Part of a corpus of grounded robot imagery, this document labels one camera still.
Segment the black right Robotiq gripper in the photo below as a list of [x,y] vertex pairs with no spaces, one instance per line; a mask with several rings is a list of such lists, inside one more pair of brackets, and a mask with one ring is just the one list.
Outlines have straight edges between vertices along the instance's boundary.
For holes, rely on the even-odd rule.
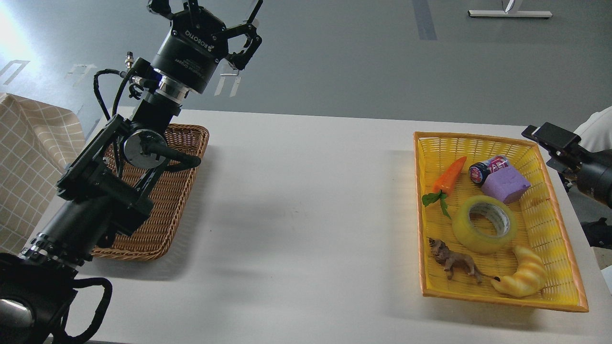
[[536,142],[550,156],[546,164],[566,179],[575,179],[586,150],[579,145],[579,135],[549,122],[542,126],[527,126],[522,136]]

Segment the white sleeved forearm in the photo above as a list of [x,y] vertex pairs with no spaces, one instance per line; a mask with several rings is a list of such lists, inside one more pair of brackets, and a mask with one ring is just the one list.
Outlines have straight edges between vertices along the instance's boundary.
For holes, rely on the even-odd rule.
[[580,146],[590,152],[612,148],[612,107],[593,113],[574,131],[580,137]]

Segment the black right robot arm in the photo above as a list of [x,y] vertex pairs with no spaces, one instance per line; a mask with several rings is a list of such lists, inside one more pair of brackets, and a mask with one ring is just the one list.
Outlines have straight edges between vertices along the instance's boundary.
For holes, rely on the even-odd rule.
[[579,135],[549,122],[527,126],[522,136],[548,152],[546,164],[557,171],[566,189],[574,185],[582,194],[611,207],[611,150],[591,152],[580,145]]

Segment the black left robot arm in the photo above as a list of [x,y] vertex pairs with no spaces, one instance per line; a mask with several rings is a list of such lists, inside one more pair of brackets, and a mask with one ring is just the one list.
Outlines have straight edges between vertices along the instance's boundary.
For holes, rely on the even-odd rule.
[[106,278],[76,279],[95,246],[109,247],[117,234],[130,236],[150,217],[150,194],[164,172],[196,168],[201,159],[169,146],[164,135],[191,92],[203,93],[217,65],[245,68],[262,43],[256,15],[227,27],[196,0],[173,12],[167,0],[147,9],[170,21],[152,62],[125,59],[126,70],[101,74],[122,78],[103,130],[68,165],[57,182],[65,200],[42,232],[18,255],[1,255],[1,342],[83,344],[100,329],[113,294]]

